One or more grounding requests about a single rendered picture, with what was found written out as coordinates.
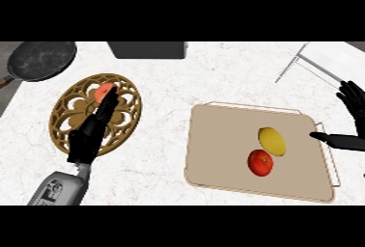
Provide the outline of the dark grey box appliance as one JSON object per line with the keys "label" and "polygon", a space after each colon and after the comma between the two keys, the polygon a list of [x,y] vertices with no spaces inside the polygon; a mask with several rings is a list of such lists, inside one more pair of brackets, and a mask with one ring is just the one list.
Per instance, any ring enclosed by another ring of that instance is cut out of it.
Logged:
{"label": "dark grey box appliance", "polygon": [[186,41],[109,41],[117,59],[183,59]]}

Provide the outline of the orange peach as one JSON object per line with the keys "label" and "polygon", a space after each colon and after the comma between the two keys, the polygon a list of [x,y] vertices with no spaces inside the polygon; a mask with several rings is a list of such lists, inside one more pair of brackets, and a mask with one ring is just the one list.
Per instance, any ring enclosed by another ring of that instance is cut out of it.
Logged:
{"label": "orange peach", "polygon": [[109,93],[111,89],[118,89],[117,85],[114,83],[102,83],[101,86],[96,88],[95,91],[95,101],[96,103],[102,103],[102,100]]}

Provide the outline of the yellow lemon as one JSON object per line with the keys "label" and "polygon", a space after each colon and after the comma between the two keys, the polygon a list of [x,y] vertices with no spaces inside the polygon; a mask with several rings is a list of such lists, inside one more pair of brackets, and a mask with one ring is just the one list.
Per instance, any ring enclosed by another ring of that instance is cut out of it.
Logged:
{"label": "yellow lemon", "polygon": [[259,131],[259,141],[263,149],[275,156],[285,154],[285,139],[281,133],[272,128],[265,127]]}

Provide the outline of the round wooden ornate trivet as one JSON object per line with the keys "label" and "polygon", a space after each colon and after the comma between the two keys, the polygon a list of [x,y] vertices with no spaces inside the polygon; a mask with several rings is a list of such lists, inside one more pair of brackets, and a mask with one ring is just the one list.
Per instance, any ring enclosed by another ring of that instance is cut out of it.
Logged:
{"label": "round wooden ornate trivet", "polygon": [[99,109],[95,92],[104,83],[118,87],[118,105],[102,137],[99,156],[112,152],[127,141],[142,116],[142,96],[135,83],[114,73],[101,73],[81,79],[62,94],[55,105],[49,132],[56,148],[68,153],[68,133]]}

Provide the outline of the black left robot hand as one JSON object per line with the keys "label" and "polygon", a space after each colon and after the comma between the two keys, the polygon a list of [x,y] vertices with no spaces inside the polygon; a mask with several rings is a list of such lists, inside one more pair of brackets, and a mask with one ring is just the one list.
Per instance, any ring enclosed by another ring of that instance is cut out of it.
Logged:
{"label": "black left robot hand", "polygon": [[67,161],[70,163],[93,163],[102,146],[105,127],[117,104],[117,87],[112,87],[102,99],[98,112],[87,117],[81,126],[68,133],[70,152]]}

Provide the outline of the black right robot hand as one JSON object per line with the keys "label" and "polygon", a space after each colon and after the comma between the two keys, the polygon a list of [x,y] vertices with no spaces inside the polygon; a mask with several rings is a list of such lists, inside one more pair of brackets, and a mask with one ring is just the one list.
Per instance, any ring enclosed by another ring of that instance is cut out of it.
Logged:
{"label": "black right robot hand", "polygon": [[353,117],[356,134],[327,134],[325,132],[313,131],[309,136],[334,149],[365,151],[365,91],[352,81],[343,81],[337,97]]}

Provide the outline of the beige tray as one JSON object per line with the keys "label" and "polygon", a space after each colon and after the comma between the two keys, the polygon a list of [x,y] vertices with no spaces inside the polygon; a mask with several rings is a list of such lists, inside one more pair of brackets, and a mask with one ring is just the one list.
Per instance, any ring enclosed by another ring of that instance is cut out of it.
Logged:
{"label": "beige tray", "polygon": [[310,116],[192,107],[185,179],[195,186],[330,203],[334,183]]}

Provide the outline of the red tomato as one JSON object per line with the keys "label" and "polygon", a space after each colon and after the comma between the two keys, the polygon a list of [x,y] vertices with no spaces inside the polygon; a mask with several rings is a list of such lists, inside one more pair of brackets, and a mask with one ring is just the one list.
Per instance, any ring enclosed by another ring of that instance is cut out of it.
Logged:
{"label": "red tomato", "polygon": [[269,175],[274,168],[274,160],[271,154],[265,150],[253,150],[247,159],[250,171],[256,176]]}

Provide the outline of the black frying pan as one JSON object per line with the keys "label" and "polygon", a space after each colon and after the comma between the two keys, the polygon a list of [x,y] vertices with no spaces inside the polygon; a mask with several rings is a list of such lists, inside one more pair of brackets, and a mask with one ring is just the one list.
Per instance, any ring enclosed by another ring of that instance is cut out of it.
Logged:
{"label": "black frying pan", "polygon": [[76,53],[74,41],[24,41],[9,57],[0,89],[15,79],[37,82],[55,77],[73,63]]}

